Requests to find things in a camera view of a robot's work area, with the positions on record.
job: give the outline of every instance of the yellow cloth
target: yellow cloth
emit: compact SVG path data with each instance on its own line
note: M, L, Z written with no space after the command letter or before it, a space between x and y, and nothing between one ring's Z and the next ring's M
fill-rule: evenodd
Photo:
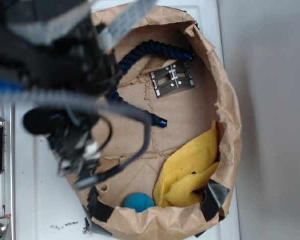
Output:
M188 207L200 203L202 197L193 191L208 184L219 166L214 164L217 154L218 130L214 121L211 130L188 142L164 163L153 191L155 205Z

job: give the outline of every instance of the blue ball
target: blue ball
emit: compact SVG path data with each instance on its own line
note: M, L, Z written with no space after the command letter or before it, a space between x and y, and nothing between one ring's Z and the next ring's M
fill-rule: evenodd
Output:
M155 202L147 194L136 192L126 198L123 207L134 209L137 213L141 213L148 208L155 207Z

